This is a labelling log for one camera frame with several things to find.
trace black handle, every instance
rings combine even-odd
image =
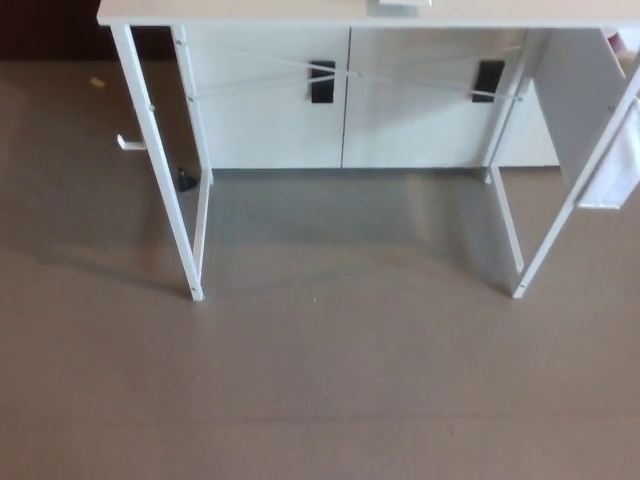
[[[504,60],[482,60],[478,67],[478,77],[473,89],[477,92],[495,94],[504,71],[504,64]],[[471,101],[473,103],[493,103],[495,98],[494,95],[474,93]]]
[[[330,60],[314,60],[309,62],[325,68],[336,68],[336,62]],[[335,77],[335,72],[311,68],[311,79],[316,80],[323,77]],[[335,90],[335,78],[328,80],[316,80],[311,83],[311,103],[333,103],[333,91]]]

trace cabinet door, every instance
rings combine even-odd
[[[364,77],[348,83],[343,165],[480,165],[500,102],[472,103],[469,91],[482,59],[504,59],[499,88],[510,80],[518,56],[511,38],[519,37],[500,30],[353,29],[350,69]]]
[[[332,104],[314,104],[310,70],[295,62],[346,69],[347,27],[191,25],[186,41],[214,168],[340,167],[345,76]]]

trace cabinet panel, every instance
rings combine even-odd
[[[504,59],[500,87],[509,81],[518,51],[505,38],[500,30],[354,29],[350,69],[397,81],[349,79],[343,165],[478,166],[500,102],[472,103],[468,92],[481,59]]]
[[[312,104],[309,69],[289,62],[329,60],[345,70],[347,27],[186,30],[214,168],[340,167],[345,76],[335,79],[334,103]]]
[[[624,72],[600,29],[554,30],[534,82],[562,173],[573,186],[620,100]]]

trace floor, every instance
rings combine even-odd
[[[3,64],[0,104],[0,478],[638,478],[640,195],[514,302],[471,175],[219,175],[195,304],[117,65]],[[530,256],[562,180],[506,183]]]

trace white desk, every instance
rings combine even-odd
[[[625,78],[599,30],[640,26],[640,5],[627,0],[434,0],[425,8],[103,0],[98,18],[111,27],[195,300],[204,298],[209,192],[221,168],[477,168],[502,217],[519,298],[640,91],[638,59]],[[140,25],[170,26],[176,43],[202,168],[193,247],[131,35]],[[505,63],[493,102],[472,102],[479,62],[495,59]],[[331,103],[309,98],[310,62],[318,60],[335,62],[321,72],[333,82]],[[518,117],[538,98],[531,84],[567,196],[525,265],[500,166],[509,164],[506,140],[523,125]]]

